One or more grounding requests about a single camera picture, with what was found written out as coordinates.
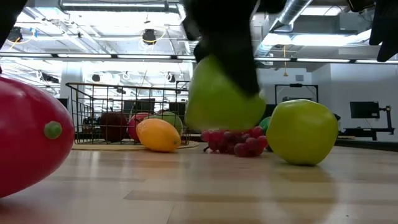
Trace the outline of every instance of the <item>red grapes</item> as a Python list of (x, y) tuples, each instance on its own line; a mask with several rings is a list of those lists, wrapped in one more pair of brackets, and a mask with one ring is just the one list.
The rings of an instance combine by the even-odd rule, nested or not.
[(201, 139), (209, 144), (213, 152), (235, 154), (238, 157), (256, 157), (268, 146), (262, 128), (257, 126), (245, 132), (233, 130), (204, 131)]

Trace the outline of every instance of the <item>wire basket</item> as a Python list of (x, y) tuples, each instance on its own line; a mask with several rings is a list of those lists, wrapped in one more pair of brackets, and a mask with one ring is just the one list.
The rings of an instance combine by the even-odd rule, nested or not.
[(128, 132), (139, 122), (135, 115), (145, 113), (149, 118), (164, 119), (165, 111), (173, 113), (174, 118), (169, 113), (167, 121), (174, 122), (180, 130), (181, 144), (189, 144), (190, 130), (184, 123), (188, 90), (177, 88), (180, 82), (176, 88), (67, 83), (71, 91), (68, 109), (75, 125), (75, 144), (140, 144)]

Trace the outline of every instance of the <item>ceiling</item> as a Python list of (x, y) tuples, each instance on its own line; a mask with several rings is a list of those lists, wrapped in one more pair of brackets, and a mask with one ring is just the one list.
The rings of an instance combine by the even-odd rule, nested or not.
[[(123, 0), (30, 0), (18, 17), (16, 26), (21, 27), (22, 43), (7, 41), (2, 52), (45, 52), (45, 53), (88, 53), (88, 54), (169, 54), (191, 55), (196, 42), (187, 40), (181, 21), (185, 11), (178, 1), (168, 1), (169, 12), (155, 10), (159, 1)], [(136, 5), (149, 2), (154, 8), (121, 7), (126, 3)], [(358, 34), (371, 27), (371, 13), (358, 15), (349, 12), (345, 0), (313, 0), (294, 22), (292, 32), (276, 31), (276, 40), (269, 52), (274, 57), (309, 58), (376, 58), (379, 47), (368, 46), (367, 38), (361, 38), (348, 46), (327, 46), (338, 37), (357, 38)], [(265, 37), (267, 15), (256, 14), (251, 21), (252, 44), (257, 49)], [(154, 29), (157, 42), (147, 45), (142, 41), (144, 30)], [(312, 35), (310, 43), (294, 41), (300, 36)], [(285, 45), (286, 37), (292, 40)], [(24, 60), (2, 58), (2, 68), (10, 76), (46, 85), (37, 79), (37, 71), (60, 78), (63, 63), (54, 60)], [(264, 68), (280, 68), (285, 63), (267, 64)], [(318, 63), (291, 63), (289, 67), (307, 68)], [(192, 76), (192, 63), (147, 63), (147, 62), (85, 62), (85, 74), (90, 80), (92, 74), (129, 74), (129, 79), (121, 82), (130, 85), (150, 83), (152, 86), (174, 86), (165, 79), (172, 73), (177, 80), (189, 80)]]

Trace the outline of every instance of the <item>white wall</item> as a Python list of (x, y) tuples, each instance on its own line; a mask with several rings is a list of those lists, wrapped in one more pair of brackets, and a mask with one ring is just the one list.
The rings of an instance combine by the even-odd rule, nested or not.
[[(395, 65), (330, 64), (312, 73), (320, 87), (320, 103), (341, 116), (341, 128), (386, 128), (386, 113), (380, 119), (352, 119), (350, 101), (378, 101), (392, 106), (393, 128), (398, 128), (398, 69)], [(379, 141), (398, 141), (398, 134), (378, 133)]]
[[(274, 104), (275, 103), (275, 84), (293, 84), (293, 83), (301, 83), (311, 85), (312, 76), (311, 73), (307, 72), (305, 68), (288, 68), (287, 74), (289, 76), (284, 76), (285, 70), (283, 68), (275, 71), (274, 69), (258, 69), (257, 70), (257, 78), (259, 80), (260, 88), (265, 90), (267, 103)], [(296, 82), (296, 75), (304, 75), (304, 82)], [(282, 102), (283, 97), (302, 97), (302, 98), (313, 98), (315, 100), (315, 95), (308, 90), (307, 88), (291, 88), (291, 87), (278, 87), (277, 94), (278, 103)]]

